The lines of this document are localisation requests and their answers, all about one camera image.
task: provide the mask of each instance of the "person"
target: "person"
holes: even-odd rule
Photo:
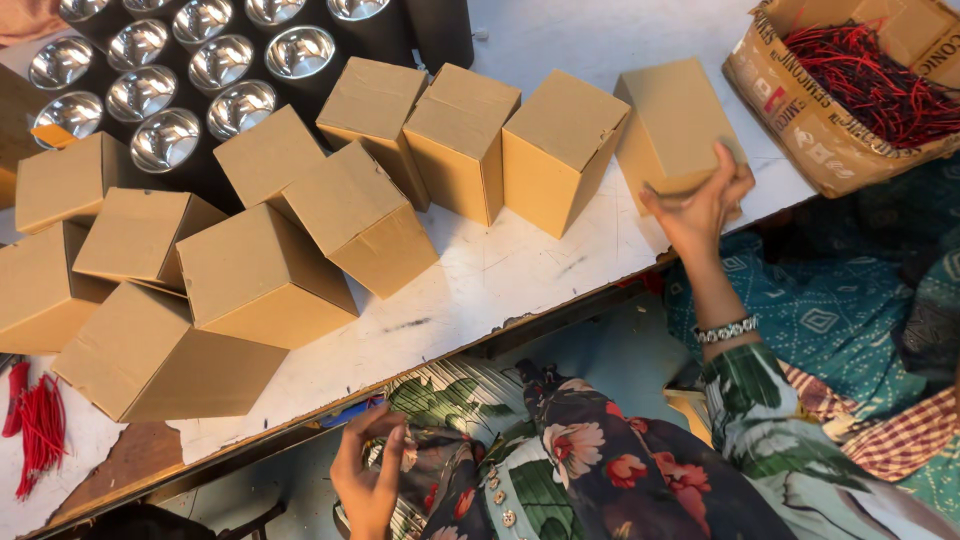
[[[450,427],[408,424],[387,404],[345,427],[330,474],[351,538],[390,536],[401,493],[425,520],[424,540],[531,538],[531,530],[543,537],[546,527],[529,527],[541,509],[505,509],[529,475],[521,480],[502,465],[536,452],[549,459],[575,514],[557,537],[960,538],[859,469],[800,406],[719,257],[727,215],[755,180],[749,170],[737,175],[722,144],[715,151],[717,171],[690,198],[667,203],[649,187],[639,196],[683,260],[708,337],[704,377],[717,450],[668,422],[626,417],[586,381],[524,360],[517,369],[532,440],[501,436],[485,453]],[[386,443],[375,471],[367,450],[379,437]]]

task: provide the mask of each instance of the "cardboard box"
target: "cardboard box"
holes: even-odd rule
[[[960,16],[947,4],[764,0],[751,15],[753,24],[724,62],[724,76],[757,122],[822,194],[841,197],[960,148],[960,134],[914,148],[895,148],[835,101],[782,41],[794,29],[851,21],[872,24],[880,47],[894,60],[931,81],[955,84],[960,80],[950,68],[955,64],[938,52],[944,44],[952,51],[960,43],[960,37],[950,41]]]
[[[640,214],[645,183],[660,195],[692,194],[716,170],[719,140],[742,166],[736,139],[704,67],[696,58],[621,73],[613,95],[632,107],[616,147],[616,160]]]
[[[116,422],[247,414],[288,351],[194,328],[181,297],[120,284],[53,371]]]
[[[554,69],[503,127],[504,203],[563,236],[600,187],[629,110]]]
[[[177,251],[200,330],[297,349],[358,316],[343,272],[266,204],[181,240]]]
[[[360,141],[324,162],[320,179],[283,190],[324,255],[387,298],[437,261],[410,201]]]
[[[73,270],[184,293],[175,244],[225,219],[191,193],[111,187]]]
[[[430,199],[486,226],[503,208],[500,128],[520,89],[448,63],[403,127]]]
[[[280,191],[301,178],[314,178],[324,151],[293,107],[274,112],[216,147],[213,155],[244,208],[267,203],[302,227]]]
[[[64,220],[90,227],[111,187],[166,189],[133,165],[127,145],[103,132],[22,160],[16,173],[16,229],[36,233]]]
[[[0,351],[59,352],[113,290],[70,270],[85,238],[83,227],[58,222],[0,249]]]
[[[403,134],[403,124],[425,88],[423,71],[353,57],[317,118],[317,127],[336,150],[361,139],[419,211],[430,208],[430,195]]]

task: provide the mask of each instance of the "open cardboard box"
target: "open cardboard box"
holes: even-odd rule
[[[114,283],[71,270],[86,229],[58,222],[0,249],[0,351],[58,353]]]
[[[111,187],[73,270],[184,293],[175,245],[225,219],[192,193]]]
[[[490,226],[503,208],[501,129],[520,89],[446,64],[403,126],[430,199]]]
[[[183,298],[121,283],[52,369],[116,422],[247,414],[288,351],[191,323]]]
[[[283,190],[324,255],[379,298],[437,261],[410,201],[359,141]]]
[[[136,168],[130,147],[103,132],[22,160],[16,173],[16,229],[36,233],[64,220],[89,228],[111,187],[167,189]]]
[[[421,212],[430,208],[430,195],[407,145],[403,124],[425,89],[423,71],[353,57],[317,118],[317,127],[336,150],[360,139]]]

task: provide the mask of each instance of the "scratch on table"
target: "scratch on table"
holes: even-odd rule
[[[432,320],[433,320],[433,319],[431,319],[430,317],[424,317],[424,318],[422,318],[422,319],[417,319],[416,321],[410,321],[409,323],[403,323],[402,325],[396,325],[396,326],[393,327],[393,328],[383,329],[383,333],[390,333],[390,332],[392,332],[392,331],[403,330],[403,329],[405,329],[405,328],[410,328],[410,327],[418,327],[418,326],[420,326],[420,325],[425,325],[426,323],[429,323],[429,322],[432,321]]]
[[[561,278],[564,274],[566,274],[567,272],[569,272],[574,266],[576,266],[577,264],[580,264],[581,262],[583,262],[583,261],[585,261],[585,260],[587,260],[587,256],[586,256],[586,255],[581,255],[580,258],[574,260],[573,262],[570,263],[569,266],[567,266],[566,268],[564,268],[563,270],[561,270],[561,271],[560,271],[560,274],[557,274],[557,277],[558,277],[558,278]]]

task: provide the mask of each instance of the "bracelet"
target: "bracelet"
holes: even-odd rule
[[[730,323],[725,327],[719,327],[713,330],[702,331],[699,328],[695,328],[693,329],[693,336],[697,339],[697,343],[700,344],[716,343],[737,337],[748,331],[754,331],[757,329],[757,326],[756,315],[748,315],[747,318],[742,321]]]

